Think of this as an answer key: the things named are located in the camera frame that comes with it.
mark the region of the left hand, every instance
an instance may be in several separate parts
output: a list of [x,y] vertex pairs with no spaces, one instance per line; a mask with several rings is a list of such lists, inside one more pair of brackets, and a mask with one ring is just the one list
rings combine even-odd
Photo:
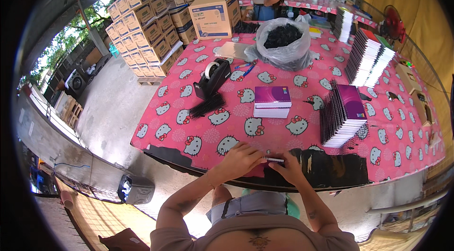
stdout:
[[260,163],[266,163],[264,156],[263,152],[249,146],[245,141],[240,141],[230,149],[221,163],[211,169],[211,175],[216,175],[221,183],[239,178]]

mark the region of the clear plastic bag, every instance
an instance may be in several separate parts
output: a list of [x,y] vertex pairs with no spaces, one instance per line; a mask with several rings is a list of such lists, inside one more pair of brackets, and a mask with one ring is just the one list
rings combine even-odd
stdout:
[[[268,39],[268,32],[287,23],[294,25],[303,33],[301,38],[284,47],[266,49],[264,43]],[[304,19],[298,22],[287,18],[265,21],[257,30],[256,41],[244,51],[250,61],[260,59],[282,70],[299,71],[309,66],[314,59],[314,52],[309,50],[309,24]]]

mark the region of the tape roll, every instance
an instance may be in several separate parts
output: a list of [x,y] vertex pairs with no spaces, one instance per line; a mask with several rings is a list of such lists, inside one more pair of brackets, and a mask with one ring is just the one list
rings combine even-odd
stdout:
[[219,66],[219,63],[218,62],[211,62],[207,65],[207,67],[205,68],[205,77],[207,79],[210,79],[210,70],[211,68],[216,65],[216,66]]

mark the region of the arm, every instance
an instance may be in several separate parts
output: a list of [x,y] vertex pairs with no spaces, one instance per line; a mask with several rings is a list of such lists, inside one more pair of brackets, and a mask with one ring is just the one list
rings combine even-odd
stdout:
[[241,177],[255,166],[265,162],[263,152],[249,146],[246,142],[237,143],[221,163],[175,192],[164,202],[157,216],[156,229],[176,227],[188,232],[183,217],[200,202],[202,197],[214,187]]
[[285,168],[277,163],[270,163],[269,166],[298,189],[312,229],[322,235],[324,232],[341,231],[331,210],[318,197],[306,177],[304,177],[297,158],[289,152],[282,152],[280,156],[284,159]]

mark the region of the hello kitty tablecloth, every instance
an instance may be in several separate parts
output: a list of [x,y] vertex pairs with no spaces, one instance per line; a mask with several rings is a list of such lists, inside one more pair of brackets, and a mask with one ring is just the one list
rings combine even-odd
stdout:
[[[204,118],[191,119],[188,109],[201,102],[192,83],[198,82],[207,64],[217,58],[216,50],[225,41],[253,44],[254,39],[254,34],[240,34],[232,39],[190,43],[151,99],[132,137],[133,146],[141,150],[150,146],[175,148],[192,160],[191,166],[203,169],[218,164],[238,141],[247,141],[264,152],[301,148],[324,150],[329,155],[356,153],[367,159],[369,179],[373,182],[415,173],[444,157],[443,142],[433,149],[428,146],[433,134],[441,137],[441,130],[427,89],[413,70],[428,96],[435,119],[432,127],[421,125],[415,101],[394,70],[396,61],[386,68],[374,89],[360,88],[361,93],[372,98],[363,101],[367,128],[343,149],[320,145],[319,109],[331,89],[332,78],[339,84],[348,84],[344,68],[351,50],[350,44],[339,42],[325,29],[321,38],[311,39],[310,50],[316,53],[316,60],[298,72],[258,61],[244,76],[247,67],[234,69],[244,61],[229,59],[232,74],[219,90],[227,105]],[[288,118],[254,118],[255,86],[288,86],[292,98]],[[398,95],[399,100],[389,101],[389,92]],[[263,176],[263,167],[248,176]]]
[[[240,3],[240,6],[251,6],[253,5],[252,0],[238,0]],[[324,13],[332,13],[336,14],[337,13],[337,7],[344,7],[350,10],[355,16],[353,17],[354,20],[360,21],[362,23],[365,23],[373,28],[378,27],[378,23],[369,20],[366,17],[363,17],[361,15],[358,15],[355,9],[352,6],[349,6],[347,4],[339,3],[335,0],[284,0],[284,4],[288,7],[295,7],[295,8],[306,8],[306,9],[315,9],[319,10]]]

